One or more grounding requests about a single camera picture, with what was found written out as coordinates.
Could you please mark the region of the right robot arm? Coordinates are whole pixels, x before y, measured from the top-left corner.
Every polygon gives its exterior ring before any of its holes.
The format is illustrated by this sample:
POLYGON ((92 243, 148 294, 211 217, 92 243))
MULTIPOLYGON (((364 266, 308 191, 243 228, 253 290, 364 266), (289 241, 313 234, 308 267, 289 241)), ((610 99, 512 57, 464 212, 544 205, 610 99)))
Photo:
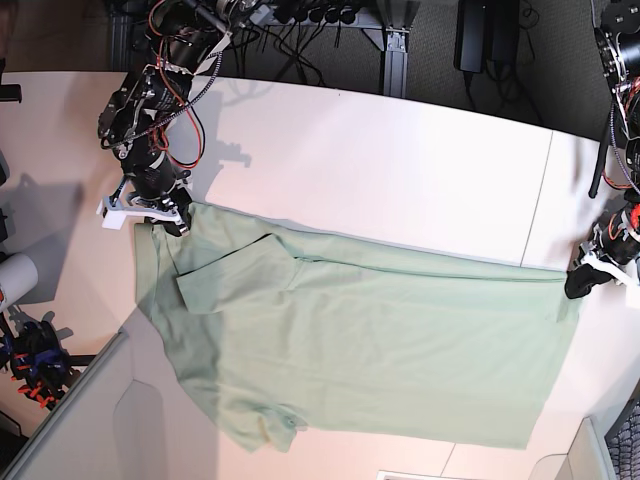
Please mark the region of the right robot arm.
POLYGON ((190 94, 197 74, 218 69, 231 40, 227 7, 216 1, 158 1, 147 13, 146 63, 131 72, 98 119, 100 146, 119 162, 122 179, 97 213, 106 229, 127 218, 160 224, 174 236, 191 226, 189 183, 195 161, 169 151, 167 131, 190 115, 198 96, 190 94))

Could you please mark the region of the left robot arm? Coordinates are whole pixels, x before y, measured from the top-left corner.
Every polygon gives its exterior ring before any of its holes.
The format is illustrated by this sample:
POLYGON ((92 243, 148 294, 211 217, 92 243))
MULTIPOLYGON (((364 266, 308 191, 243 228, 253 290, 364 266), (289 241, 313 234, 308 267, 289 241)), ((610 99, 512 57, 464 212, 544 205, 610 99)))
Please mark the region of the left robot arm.
POLYGON ((612 1, 594 27, 598 53, 612 102, 601 135, 593 179, 623 193, 625 204, 605 222, 595 222, 567 272, 569 299, 610 281, 625 288, 629 306, 639 306, 639 3, 612 1))

